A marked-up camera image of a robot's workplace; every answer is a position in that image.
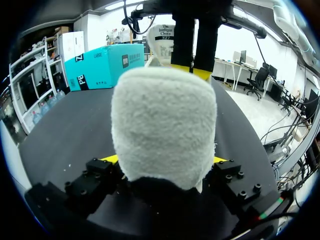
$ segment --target metal shelving unit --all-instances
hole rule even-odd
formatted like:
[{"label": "metal shelving unit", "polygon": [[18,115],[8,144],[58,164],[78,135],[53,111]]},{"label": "metal shelving unit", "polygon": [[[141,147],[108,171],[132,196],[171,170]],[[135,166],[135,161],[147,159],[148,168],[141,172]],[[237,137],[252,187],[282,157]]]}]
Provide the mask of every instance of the metal shelving unit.
[{"label": "metal shelving unit", "polygon": [[55,54],[60,56],[60,58],[58,60],[55,60],[55,61],[49,63],[50,67],[53,66],[53,65],[56,65],[56,68],[57,67],[59,68],[59,66],[60,66],[60,69],[59,69],[60,71],[58,71],[58,72],[62,72],[65,85],[67,87],[69,87],[68,81],[67,81],[67,78],[66,78],[65,68],[63,66],[63,61],[62,61],[62,57],[61,57],[61,54],[60,54],[59,33],[56,33],[54,36],[51,36],[51,37],[45,37],[45,41],[46,42],[53,41],[53,47],[51,47],[47,51],[50,52],[51,50],[54,50]]},{"label": "metal shelving unit", "polygon": [[[13,64],[9,64],[9,77],[10,77],[10,85],[9,86],[10,86],[10,89],[11,89],[12,104],[13,104],[13,108],[14,108],[14,110],[16,112],[16,115],[17,115],[17,117],[18,117],[18,119],[19,119],[19,121],[21,123],[21,126],[22,126],[22,128],[23,128],[23,130],[25,131],[26,134],[29,134],[31,132],[31,130],[32,130],[30,128],[30,126],[28,126],[28,124],[26,122],[26,118],[30,115],[30,112],[41,101],[43,101],[45,99],[45,97],[48,96],[51,92],[54,95],[57,95],[57,91],[56,91],[54,80],[53,80],[52,73],[51,73],[51,68],[50,68],[51,66],[50,66],[49,61],[48,61],[47,38],[44,39],[43,43],[44,43],[43,46],[32,50],[31,52],[27,53],[26,55],[24,55],[23,57],[18,59]],[[17,75],[13,76],[13,70],[14,70],[14,68],[16,66],[18,66],[18,64],[29,60],[30,58],[34,57],[38,53],[42,53],[42,57],[41,58],[35,60],[29,66],[27,66],[22,71],[20,71]],[[37,87],[36,87],[36,84],[35,84],[35,79],[34,79],[33,73],[31,73],[32,84],[33,84],[33,88],[34,88],[37,100],[35,101],[35,103],[31,107],[27,108],[27,106],[25,104],[24,97],[23,97],[22,92],[21,92],[20,82],[23,80],[22,76],[24,76],[25,74],[29,73],[31,70],[33,70],[33,68],[36,65],[38,65],[40,63],[44,63],[44,66],[46,68],[47,75],[48,75],[48,80],[50,82],[51,89],[49,89],[44,94],[39,95]]]}]

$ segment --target white wall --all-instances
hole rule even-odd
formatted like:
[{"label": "white wall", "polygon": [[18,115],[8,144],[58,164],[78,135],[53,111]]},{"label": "white wall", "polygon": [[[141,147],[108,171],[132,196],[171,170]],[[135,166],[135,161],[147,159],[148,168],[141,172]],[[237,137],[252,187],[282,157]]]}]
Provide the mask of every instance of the white wall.
[{"label": "white wall", "polygon": [[81,17],[79,20],[77,20],[73,24],[73,31],[78,32],[78,31],[83,31],[83,40],[84,40],[84,51],[88,52],[88,19],[89,19],[89,14]]},{"label": "white wall", "polygon": [[[127,8],[127,12],[131,13],[136,6],[130,6]],[[125,18],[122,8],[108,12],[104,15],[97,16],[88,14],[83,17],[82,24],[78,20],[74,23],[74,29],[84,31],[85,50],[90,51],[95,48],[99,48],[106,45],[106,36],[116,29],[116,33],[120,32],[122,28],[128,30],[128,25],[122,25],[122,20]],[[144,17],[139,21],[140,31],[144,31],[150,25],[150,19]],[[166,24],[175,25],[175,21],[172,19],[171,14],[157,15],[153,24]],[[194,34],[194,46],[193,54],[196,53],[197,46],[197,31],[199,29],[199,22],[195,24]],[[137,35],[135,40],[142,40],[142,35]],[[261,47],[261,51],[265,58],[265,61],[274,66],[277,71],[277,79],[285,80],[285,86],[289,91],[293,90],[296,69],[297,69],[297,56],[288,47],[280,45],[273,37],[267,35],[265,39],[258,39]],[[261,57],[258,45],[256,43],[254,34],[246,29],[234,29],[225,25],[220,26],[218,29],[218,40],[216,46],[215,56],[224,60],[232,60],[234,52],[241,52],[246,50],[247,56],[257,60],[257,68],[262,67],[263,58]],[[225,72],[229,79],[233,79],[233,72],[231,68],[226,67],[223,64],[216,63],[214,68],[214,75],[224,77]],[[235,69],[235,75],[238,76],[239,69]],[[239,81],[248,83],[250,73],[248,71],[242,71]]]},{"label": "white wall", "polygon": [[300,91],[301,97],[303,97],[304,99],[305,98],[304,90],[305,90],[305,67],[297,64],[291,93],[294,96],[297,96],[297,92]]},{"label": "white wall", "polygon": [[294,84],[293,84],[293,91],[297,92],[297,90],[300,89],[300,91],[303,95],[304,94],[303,92],[305,90],[305,97],[304,98],[307,98],[307,99],[309,99],[311,90],[313,90],[315,93],[318,93],[319,89],[317,89],[317,87],[315,85],[315,82],[314,82],[315,80],[314,80],[313,76],[316,77],[316,80],[317,80],[318,84],[320,85],[320,79],[318,76],[316,76],[309,69],[306,69],[306,71],[305,71],[304,66],[300,66],[299,64],[297,64],[295,78],[294,78]]},{"label": "white wall", "polygon": [[[286,88],[291,91],[296,75],[298,57],[289,48],[280,45],[273,37],[267,35],[265,39],[258,39],[262,54],[266,63],[277,69],[277,80],[285,80]],[[233,60],[234,52],[246,50],[246,55],[257,61],[257,69],[262,67],[263,58],[260,54],[254,34],[246,29],[234,29],[225,25],[220,26],[218,30],[218,40],[215,57],[223,60]],[[216,64],[214,75],[224,76],[226,67],[224,64]],[[239,68],[235,68],[235,76],[238,76]],[[233,73],[229,67],[227,77],[233,79]],[[250,77],[248,71],[242,71],[239,81],[248,83]]]}]

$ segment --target yellow object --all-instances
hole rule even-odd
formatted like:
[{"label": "yellow object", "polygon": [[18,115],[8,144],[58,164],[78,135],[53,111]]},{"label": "yellow object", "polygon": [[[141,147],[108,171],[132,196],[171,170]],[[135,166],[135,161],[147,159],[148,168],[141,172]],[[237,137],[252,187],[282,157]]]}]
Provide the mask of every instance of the yellow object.
[{"label": "yellow object", "polygon": [[202,78],[206,82],[209,82],[209,77],[212,74],[212,72],[194,68],[193,69],[193,74],[197,75],[200,78]]},{"label": "yellow object", "polygon": [[180,69],[180,70],[187,72],[187,73],[190,72],[190,67],[188,67],[188,66],[181,66],[181,65],[176,65],[176,64],[170,64],[170,66],[175,69]]},{"label": "yellow object", "polygon": [[[107,157],[104,157],[104,158],[101,158],[99,159],[101,161],[107,161],[107,162],[110,162],[112,163],[113,165],[116,164],[118,162],[118,156],[117,155],[112,155],[112,156],[107,156]],[[228,160],[225,160],[223,158],[220,158],[220,157],[217,157],[215,156],[213,158],[213,163],[216,164],[216,163],[219,163],[219,162],[225,162],[225,161],[228,161]]]},{"label": "yellow object", "polygon": [[118,156],[117,155],[112,155],[112,156],[107,156],[104,158],[99,159],[101,161],[107,161],[115,165],[118,162]]}]

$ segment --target computer monitor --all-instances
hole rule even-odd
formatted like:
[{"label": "computer monitor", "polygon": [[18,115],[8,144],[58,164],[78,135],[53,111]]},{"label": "computer monitor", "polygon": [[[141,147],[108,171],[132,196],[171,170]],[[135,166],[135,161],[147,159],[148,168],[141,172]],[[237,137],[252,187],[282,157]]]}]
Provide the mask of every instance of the computer monitor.
[{"label": "computer monitor", "polygon": [[[309,104],[306,105],[306,110],[305,110],[305,115],[306,115],[307,119],[310,118],[314,114],[316,109],[317,109],[317,106],[318,106],[318,103],[319,103],[319,99],[318,99],[318,101],[316,100],[317,97],[318,97],[318,94],[316,94],[315,91],[313,91],[311,89],[310,90],[309,99],[306,98],[304,100],[304,103],[306,103],[306,104],[310,102]],[[314,118],[315,118],[315,116],[313,115],[311,117],[311,122],[312,123],[314,121]]]},{"label": "computer monitor", "polygon": [[239,61],[240,64],[246,62],[246,56],[247,56],[247,51],[241,51],[240,61]]},{"label": "computer monitor", "polygon": [[272,76],[274,79],[277,79],[277,69],[274,68],[272,65],[269,66],[269,74]]}]

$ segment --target office chair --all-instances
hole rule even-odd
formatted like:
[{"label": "office chair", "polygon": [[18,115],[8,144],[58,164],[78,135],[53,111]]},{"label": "office chair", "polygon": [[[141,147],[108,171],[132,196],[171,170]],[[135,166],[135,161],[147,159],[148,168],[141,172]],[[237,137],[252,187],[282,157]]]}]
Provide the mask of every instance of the office chair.
[{"label": "office chair", "polygon": [[261,94],[259,91],[263,92],[264,91],[264,85],[265,81],[269,75],[269,70],[261,67],[256,74],[254,80],[250,78],[247,78],[249,82],[249,87],[252,86],[252,88],[245,87],[243,90],[245,91],[246,89],[250,89],[246,94],[249,95],[249,93],[254,93],[258,97],[258,101],[262,98]]},{"label": "office chair", "polygon": [[295,99],[293,99],[294,97],[292,98],[291,94],[288,94],[288,93],[289,93],[289,91],[287,89],[285,89],[285,95],[281,97],[283,100],[283,104],[279,103],[278,106],[281,105],[283,108],[281,108],[280,110],[285,109],[285,110],[287,110],[288,115],[290,115],[291,110],[289,109],[289,107],[291,107],[294,104]]}]

